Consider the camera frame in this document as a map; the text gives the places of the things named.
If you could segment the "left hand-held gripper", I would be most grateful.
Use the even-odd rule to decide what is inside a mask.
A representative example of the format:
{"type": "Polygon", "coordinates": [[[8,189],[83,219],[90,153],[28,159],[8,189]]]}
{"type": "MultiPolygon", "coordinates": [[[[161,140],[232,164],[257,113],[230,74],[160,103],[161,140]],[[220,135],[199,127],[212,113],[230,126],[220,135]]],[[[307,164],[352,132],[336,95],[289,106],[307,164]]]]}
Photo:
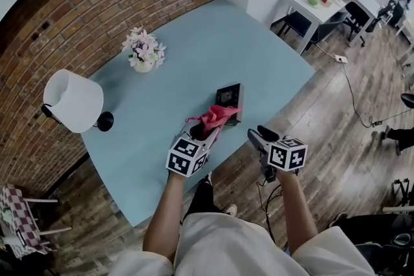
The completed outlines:
{"type": "Polygon", "coordinates": [[[189,178],[201,170],[221,128],[206,130],[204,125],[186,123],[175,136],[166,160],[166,169],[189,178]]]}

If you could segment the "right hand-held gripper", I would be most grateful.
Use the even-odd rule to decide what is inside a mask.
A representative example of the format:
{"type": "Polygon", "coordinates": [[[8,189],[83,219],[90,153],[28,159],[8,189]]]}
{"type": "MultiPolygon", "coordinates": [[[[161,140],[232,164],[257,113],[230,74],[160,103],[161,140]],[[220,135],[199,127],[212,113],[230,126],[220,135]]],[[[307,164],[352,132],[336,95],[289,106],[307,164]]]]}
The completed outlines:
{"type": "Polygon", "coordinates": [[[278,133],[262,125],[257,126],[257,131],[249,129],[247,136],[250,143],[261,153],[261,171],[268,183],[276,180],[278,171],[297,173],[304,167],[308,145],[301,140],[279,140],[278,133]]]}

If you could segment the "pink cloth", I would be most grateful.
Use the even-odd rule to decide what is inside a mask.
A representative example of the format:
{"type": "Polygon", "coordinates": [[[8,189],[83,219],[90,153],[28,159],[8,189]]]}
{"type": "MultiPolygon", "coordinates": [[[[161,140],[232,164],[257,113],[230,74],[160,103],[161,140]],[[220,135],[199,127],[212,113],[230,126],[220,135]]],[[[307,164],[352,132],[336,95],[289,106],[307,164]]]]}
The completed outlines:
{"type": "Polygon", "coordinates": [[[186,119],[186,124],[192,123],[192,121],[198,120],[198,124],[203,124],[202,127],[202,139],[208,137],[208,135],[215,130],[219,129],[217,136],[214,138],[215,143],[219,137],[221,130],[223,129],[226,122],[238,112],[241,112],[243,107],[222,107],[219,105],[212,105],[209,107],[208,112],[202,114],[199,117],[191,117],[186,119]]]}

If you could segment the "small black device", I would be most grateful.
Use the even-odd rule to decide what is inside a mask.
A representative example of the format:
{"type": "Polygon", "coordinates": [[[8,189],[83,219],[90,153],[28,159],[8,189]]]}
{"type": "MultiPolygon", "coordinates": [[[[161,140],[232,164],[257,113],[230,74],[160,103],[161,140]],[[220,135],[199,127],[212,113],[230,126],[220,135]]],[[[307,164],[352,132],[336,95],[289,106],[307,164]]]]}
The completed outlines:
{"type": "Polygon", "coordinates": [[[217,90],[215,104],[221,107],[238,108],[239,112],[231,115],[225,125],[236,126],[241,122],[244,100],[244,86],[241,83],[217,90]]]}

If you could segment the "person's left forearm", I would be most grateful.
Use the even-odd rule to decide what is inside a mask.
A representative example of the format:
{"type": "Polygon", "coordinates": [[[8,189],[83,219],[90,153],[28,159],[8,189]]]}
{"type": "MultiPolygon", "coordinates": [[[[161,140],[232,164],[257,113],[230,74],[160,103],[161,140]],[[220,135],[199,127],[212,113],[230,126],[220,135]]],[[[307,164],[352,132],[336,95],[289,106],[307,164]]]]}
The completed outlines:
{"type": "Polygon", "coordinates": [[[185,177],[170,173],[157,209],[147,227],[143,250],[173,262],[179,243],[185,177]]]}

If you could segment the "person's right forearm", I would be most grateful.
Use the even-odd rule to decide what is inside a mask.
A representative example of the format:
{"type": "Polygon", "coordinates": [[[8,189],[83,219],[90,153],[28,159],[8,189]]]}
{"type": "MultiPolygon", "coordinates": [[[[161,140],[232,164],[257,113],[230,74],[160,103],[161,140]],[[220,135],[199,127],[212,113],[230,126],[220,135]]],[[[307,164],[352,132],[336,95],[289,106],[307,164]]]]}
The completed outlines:
{"type": "Polygon", "coordinates": [[[284,171],[277,172],[276,177],[282,189],[287,243],[293,255],[298,248],[314,238],[318,230],[298,177],[284,171]]]}

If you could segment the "person's black trouser leg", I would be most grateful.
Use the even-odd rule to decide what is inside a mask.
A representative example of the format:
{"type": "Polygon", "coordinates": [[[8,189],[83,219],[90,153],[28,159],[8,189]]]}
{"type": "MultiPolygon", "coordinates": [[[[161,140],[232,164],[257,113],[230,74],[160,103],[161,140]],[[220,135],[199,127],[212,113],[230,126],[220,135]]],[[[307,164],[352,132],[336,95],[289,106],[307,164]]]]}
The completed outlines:
{"type": "Polygon", "coordinates": [[[214,204],[213,186],[208,178],[199,181],[184,219],[194,213],[222,213],[222,210],[214,204]]]}

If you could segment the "pink flowers in white pot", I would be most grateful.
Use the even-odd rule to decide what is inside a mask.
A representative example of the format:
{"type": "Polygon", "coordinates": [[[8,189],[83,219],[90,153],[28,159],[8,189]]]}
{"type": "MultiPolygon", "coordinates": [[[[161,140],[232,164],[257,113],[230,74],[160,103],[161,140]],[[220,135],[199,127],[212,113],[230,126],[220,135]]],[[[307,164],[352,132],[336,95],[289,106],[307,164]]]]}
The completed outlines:
{"type": "Polygon", "coordinates": [[[150,72],[165,61],[166,46],[143,27],[134,27],[122,43],[122,52],[128,57],[129,65],[138,73],[150,72]]]}

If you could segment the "person's white shirt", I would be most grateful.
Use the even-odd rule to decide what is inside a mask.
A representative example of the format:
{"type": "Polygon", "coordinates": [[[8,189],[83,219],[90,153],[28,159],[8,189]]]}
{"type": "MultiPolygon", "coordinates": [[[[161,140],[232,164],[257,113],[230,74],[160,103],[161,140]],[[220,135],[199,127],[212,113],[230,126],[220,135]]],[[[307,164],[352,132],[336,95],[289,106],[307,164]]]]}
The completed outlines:
{"type": "Polygon", "coordinates": [[[375,276],[338,227],[292,255],[264,228],[222,213],[195,213],[182,225],[175,261],[147,251],[124,251],[108,276],[375,276]]]}

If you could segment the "black desk chair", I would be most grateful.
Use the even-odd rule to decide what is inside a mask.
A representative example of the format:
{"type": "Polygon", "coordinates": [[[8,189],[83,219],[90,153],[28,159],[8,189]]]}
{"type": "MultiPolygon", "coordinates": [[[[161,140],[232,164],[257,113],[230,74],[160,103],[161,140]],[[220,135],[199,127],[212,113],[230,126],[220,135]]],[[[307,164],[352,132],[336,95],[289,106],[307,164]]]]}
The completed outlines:
{"type": "MultiPolygon", "coordinates": [[[[317,45],[325,39],[338,25],[343,23],[346,16],[347,14],[345,12],[337,12],[326,23],[320,25],[307,43],[305,51],[308,51],[312,45],[317,45]]],[[[292,29],[301,37],[304,37],[310,26],[311,22],[307,18],[299,12],[293,12],[283,18],[283,26],[278,31],[277,36],[280,36],[283,32],[286,34],[292,29]]]]}

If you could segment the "white table lamp black base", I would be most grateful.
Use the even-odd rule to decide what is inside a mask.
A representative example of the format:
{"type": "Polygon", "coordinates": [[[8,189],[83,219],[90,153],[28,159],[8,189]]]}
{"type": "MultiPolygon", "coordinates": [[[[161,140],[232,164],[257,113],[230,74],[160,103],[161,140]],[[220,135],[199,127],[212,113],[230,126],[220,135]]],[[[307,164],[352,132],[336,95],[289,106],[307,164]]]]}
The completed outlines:
{"type": "Polygon", "coordinates": [[[73,133],[84,133],[92,127],[107,132],[114,116],[103,111],[103,95],[98,83],[61,69],[46,84],[41,111],[73,133]]]}

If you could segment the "small white desk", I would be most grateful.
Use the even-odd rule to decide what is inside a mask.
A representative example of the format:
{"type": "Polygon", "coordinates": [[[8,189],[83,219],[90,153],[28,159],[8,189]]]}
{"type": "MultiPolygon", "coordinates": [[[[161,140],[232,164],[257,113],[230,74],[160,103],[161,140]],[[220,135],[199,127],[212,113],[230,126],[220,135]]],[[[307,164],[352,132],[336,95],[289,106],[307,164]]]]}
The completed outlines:
{"type": "Polygon", "coordinates": [[[307,33],[296,47],[298,54],[305,50],[307,43],[320,25],[326,23],[337,12],[342,12],[345,9],[345,2],[342,0],[328,0],[327,3],[320,0],[316,7],[308,4],[307,0],[279,0],[278,4],[288,6],[286,16],[293,12],[299,12],[311,22],[307,33]]]}

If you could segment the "black office chair with headrest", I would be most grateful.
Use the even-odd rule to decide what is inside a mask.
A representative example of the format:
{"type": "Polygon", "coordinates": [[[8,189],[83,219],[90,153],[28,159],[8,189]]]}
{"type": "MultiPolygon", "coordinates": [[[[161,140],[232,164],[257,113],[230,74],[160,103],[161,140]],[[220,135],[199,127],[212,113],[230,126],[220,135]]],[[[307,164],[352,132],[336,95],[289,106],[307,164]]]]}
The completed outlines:
{"type": "Polygon", "coordinates": [[[345,9],[348,11],[350,17],[347,17],[343,23],[350,27],[350,33],[347,37],[351,41],[353,33],[361,31],[363,26],[370,22],[369,16],[360,8],[355,2],[351,1],[346,4],[345,9]]]}

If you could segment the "checkered cushion chair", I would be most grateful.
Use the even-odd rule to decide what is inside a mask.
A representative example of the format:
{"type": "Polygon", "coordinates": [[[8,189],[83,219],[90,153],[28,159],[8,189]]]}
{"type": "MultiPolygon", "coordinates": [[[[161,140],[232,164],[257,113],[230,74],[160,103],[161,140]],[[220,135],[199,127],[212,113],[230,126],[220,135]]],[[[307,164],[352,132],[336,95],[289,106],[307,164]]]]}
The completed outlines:
{"type": "Polygon", "coordinates": [[[39,229],[30,205],[56,202],[56,199],[25,198],[22,191],[11,184],[0,187],[0,230],[5,234],[2,240],[17,259],[32,253],[48,254],[51,252],[49,242],[42,237],[72,230],[70,226],[48,231],[39,229]]]}

